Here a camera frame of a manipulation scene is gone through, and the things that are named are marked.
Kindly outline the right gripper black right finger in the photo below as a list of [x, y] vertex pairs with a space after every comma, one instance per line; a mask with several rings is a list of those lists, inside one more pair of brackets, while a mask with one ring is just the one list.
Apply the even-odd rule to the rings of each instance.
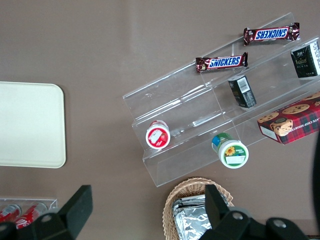
[[240, 210], [231, 210], [213, 184], [205, 186], [205, 210], [211, 224], [202, 240], [247, 240], [250, 218]]

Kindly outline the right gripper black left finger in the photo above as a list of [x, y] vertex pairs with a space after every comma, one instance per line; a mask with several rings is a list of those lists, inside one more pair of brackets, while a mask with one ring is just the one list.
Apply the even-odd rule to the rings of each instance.
[[26, 227], [26, 240], [75, 240], [93, 212], [92, 186], [82, 185], [58, 212]]

